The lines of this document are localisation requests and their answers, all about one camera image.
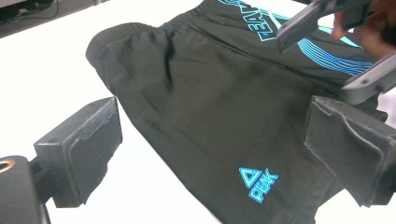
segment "blue graphic print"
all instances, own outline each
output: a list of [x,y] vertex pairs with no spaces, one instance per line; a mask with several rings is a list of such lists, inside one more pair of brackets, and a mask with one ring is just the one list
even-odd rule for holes
[[[248,4],[240,0],[219,0],[219,2],[225,5],[239,7],[242,17],[247,23],[247,27],[250,31],[256,33],[262,42],[276,39],[276,31],[281,26],[279,20],[286,21],[290,19],[264,9],[250,7]],[[318,29],[328,34],[332,32],[332,29],[326,27],[319,26]],[[351,47],[360,48],[360,46],[356,45],[346,37],[342,38],[341,41]],[[351,76],[360,74],[373,65],[369,62],[349,60],[333,56],[306,38],[298,42],[298,46],[304,55],[320,66],[333,71],[343,72]]]
[[265,169],[265,172],[262,174],[260,170],[241,167],[239,168],[239,173],[247,188],[250,189],[248,197],[257,203],[264,201],[264,195],[270,192],[271,187],[278,179],[278,175],[271,175],[268,169]]

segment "blue curved lines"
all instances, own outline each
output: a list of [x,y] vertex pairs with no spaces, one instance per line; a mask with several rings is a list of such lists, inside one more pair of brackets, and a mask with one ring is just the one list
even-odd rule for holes
[[[332,33],[332,28],[329,28],[329,27],[319,26],[319,30],[323,31],[324,33],[327,33],[329,35]],[[355,48],[361,48],[361,46],[353,43],[352,40],[350,40],[346,36],[342,37],[340,40],[343,41],[344,43],[348,44],[349,46],[352,46]]]
[[[268,10],[250,7],[248,4],[240,0],[219,0],[219,2],[225,5],[239,7],[242,18],[247,23],[247,27],[251,32],[254,32],[259,36],[261,42],[275,40],[276,31],[279,30],[281,26],[280,20],[286,21],[290,19],[288,17],[272,13]],[[318,28],[320,31],[327,34],[332,33],[331,28],[323,26],[319,26]],[[351,47],[360,48],[360,46],[356,45],[346,37],[342,38],[341,41]],[[369,62],[335,57],[306,38],[301,40],[298,43],[298,46],[304,55],[320,66],[333,71],[343,72],[351,76],[362,73],[372,66]]]
[[347,73],[351,76],[362,73],[373,65],[372,63],[368,62],[355,61],[332,56],[330,53],[319,48],[317,45],[315,45],[306,38],[298,42],[298,46],[300,47],[303,54],[305,54],[315,63],[333,71]]

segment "finger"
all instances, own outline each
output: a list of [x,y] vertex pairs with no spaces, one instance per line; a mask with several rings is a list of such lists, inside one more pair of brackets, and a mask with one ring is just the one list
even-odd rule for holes
[[340,39],[347,34],[347,31],[343,29],[344,12],[334,13],[334,21],[332,28],[332,38]]
[[381,33],[373,27],[361,26],[355,28],[354,34],[373,62],[377,62],[396,51],[396,47],[385,42]]

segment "white surface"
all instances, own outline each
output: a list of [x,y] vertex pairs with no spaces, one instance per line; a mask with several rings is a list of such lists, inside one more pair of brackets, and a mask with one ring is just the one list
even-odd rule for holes
[[[110,96],[85,59],[95,34],[130,21],[158,26],[199,3],[111,0],[0,39],[0,158],[22,155],[31,160],[36,140],[84,105]],[[52,223],[218,223],[184,189],[123,111],[120,116],[124,141],[108,165],[106,178],[80,208],[56,209],[49,201]],[[394,201],[389,206],[359,208],[343,191],[319,209],[317,223],[396,223]]]
[[2,0],[0,2],[0,7],[7,7],[7,6],[17,4],[17,3],[23,2],[23,1],[26,1],[26,0]]

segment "peak logo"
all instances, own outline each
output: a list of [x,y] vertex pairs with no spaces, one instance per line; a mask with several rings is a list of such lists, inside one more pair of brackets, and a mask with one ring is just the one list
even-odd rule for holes
[[271,175],[268,169],[263,173],[260,170],[241,167],[239,173],[247,188],[250,189],[248,196],[257,203],[264,201],[264,195],[268,194],[278,178],[278,175]]

